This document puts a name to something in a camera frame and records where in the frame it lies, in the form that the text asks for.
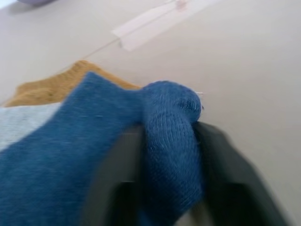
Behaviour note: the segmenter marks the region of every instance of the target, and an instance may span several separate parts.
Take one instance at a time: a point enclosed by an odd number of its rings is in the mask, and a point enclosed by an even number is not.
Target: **purple object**
[[[18,0],[18,1],[26,3],[26,4],[30,4],[30,5],[41,5],[41,4],[45,4],[47,2],[51,2],[53,0]]]

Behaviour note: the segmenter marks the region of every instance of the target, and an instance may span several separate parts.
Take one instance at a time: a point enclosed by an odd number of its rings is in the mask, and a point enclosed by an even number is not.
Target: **sock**
[[[124,89],[140,87],[124,81],[106,72],[95,64],[85,60],[77,61],[67,71],[40,81],[27,82],[19,86],[6,107],[20,105],[46,105],[63,101],[70,92],[82,81],[88,72],[94,72]]]
[[[150,84],[142,92],[148,149],[145,213],[140,218],[148,218],[151,225],[169,226],[203,194],[200,151],[191,127],[200,116],[201,103],[192,90],[171,82]]]
[[[78,225],[94,168],[141,121],[137,97],[88,73],[53,118],[1,152],[0,225]]]
[[[60,106],[60,103],[54,103],[0,107],[0,152],[44,125]]]

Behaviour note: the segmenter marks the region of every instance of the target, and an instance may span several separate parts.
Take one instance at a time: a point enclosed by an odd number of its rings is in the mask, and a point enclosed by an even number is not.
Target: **fabric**
[[[40,106],[0,108],[0,152],[42,126],[61,106],[60,103]]]
[[[24,83],[19,86],[14,97],[7,101],[5,107],[46,105],[61,102],[81,82],[89,71],[105,77],[124,89],[140,88],[106,72],[88,61],[81,60],[76,62],[71,69],[61,74],[40,81]]]
[[[93,172],[123,130],[148,140],[140,225],[172,225],[202,198],[191,123],[196,94],[156,82],[133,91],[88,73],[42,127],[0,153],[0,225],[76,226]]]

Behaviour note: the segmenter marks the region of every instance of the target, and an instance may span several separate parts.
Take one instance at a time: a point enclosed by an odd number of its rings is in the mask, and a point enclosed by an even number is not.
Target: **white tape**
[[[168,2],[141,14],[112,32],[120,37],[124,49],[132,51],[218,1],[220,0],[187,0],[181,10],[177,1]]]

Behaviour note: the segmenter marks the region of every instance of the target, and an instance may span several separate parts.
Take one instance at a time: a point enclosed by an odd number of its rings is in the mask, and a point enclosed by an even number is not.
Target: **blue sock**
[[[201,103],[193,91],[171,82],[156,82],[142,91],[148,142],[144,218],[169,226],[202,197],[200,151],[191,127]]]
[[[199,99],[183,86],[128,91],[88,73],[52,119],[0,153],[0,225],[78,225],[95,167],[139,122],[148,139],[145,223],[173,224],[202,195],[190,126],[199,112]]]

